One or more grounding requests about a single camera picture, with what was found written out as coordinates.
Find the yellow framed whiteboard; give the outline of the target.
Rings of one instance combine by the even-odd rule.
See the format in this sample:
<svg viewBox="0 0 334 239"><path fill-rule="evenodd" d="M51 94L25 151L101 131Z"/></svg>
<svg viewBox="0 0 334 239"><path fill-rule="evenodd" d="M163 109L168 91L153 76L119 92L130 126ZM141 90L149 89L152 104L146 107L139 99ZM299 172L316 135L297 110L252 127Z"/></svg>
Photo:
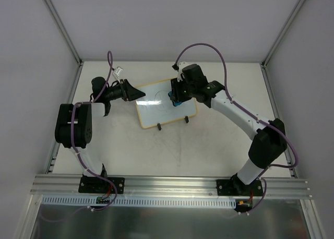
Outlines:
<svg viewBox="0 0 334 239"><path fill-rule="evenodd" d="M168 93L171 89L170 78L136 87L146 95L135 100L139 122L142 128L155 127L184 116L196 116L198 108L196 101L190 99L179 106L173 106Z"/></svg>

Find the blue whiteboard eraser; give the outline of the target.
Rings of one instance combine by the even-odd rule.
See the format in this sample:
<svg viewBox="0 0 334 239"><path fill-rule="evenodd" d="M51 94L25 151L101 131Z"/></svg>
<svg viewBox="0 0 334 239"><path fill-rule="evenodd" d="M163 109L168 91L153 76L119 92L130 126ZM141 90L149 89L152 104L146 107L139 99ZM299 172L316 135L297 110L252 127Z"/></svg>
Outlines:
<svg viewBox="0 0 334 239"><path fill-rule="evenodd" d="M177 99L175 93L173 93L173 92L172 92L172 93L168 93L168 96L169 96L169 98L170 98L170 97L174 98L174 101L175 101L175 103L176 103L176 106L179 106L179 105L182 104L182 102L180 102L180 101Z"/></svg>

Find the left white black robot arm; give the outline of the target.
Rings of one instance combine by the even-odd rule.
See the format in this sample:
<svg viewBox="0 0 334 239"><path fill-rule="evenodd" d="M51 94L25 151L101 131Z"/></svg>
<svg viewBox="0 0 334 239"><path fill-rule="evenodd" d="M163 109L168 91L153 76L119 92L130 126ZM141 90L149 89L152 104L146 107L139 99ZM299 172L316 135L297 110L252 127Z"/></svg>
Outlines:
<svg viewBox="0 0 334 239"><path fill-rule="evenodd" d="M109 186L109 179L103 163L89 146L93 136L93 119L108 116L113 100L134 101L146 94L133 87L127 79L109 86L103 77L95 77L91 83L89 102L60 105L55 140L75 155L83 176L92 177L91 186L97 192L103 192Z"/></svg>

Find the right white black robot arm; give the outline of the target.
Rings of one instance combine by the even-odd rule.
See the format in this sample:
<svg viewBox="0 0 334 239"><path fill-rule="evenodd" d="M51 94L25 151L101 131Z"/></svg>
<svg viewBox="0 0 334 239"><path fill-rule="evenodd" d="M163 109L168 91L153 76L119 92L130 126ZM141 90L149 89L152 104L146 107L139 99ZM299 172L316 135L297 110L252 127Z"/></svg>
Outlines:
<svg viewBox="0 0 334 239"><path fill-rule="evenodd" d="M284 139L284 123L276 118L261 119L228 95L225 85L214 80L209 82L197 64L173 65L177 77L171 79L169 98L174 106L196 99L237 125L252 141L244 166L232 176L234 190L245 195L252 189L252 182L287 149Z"/></svg>

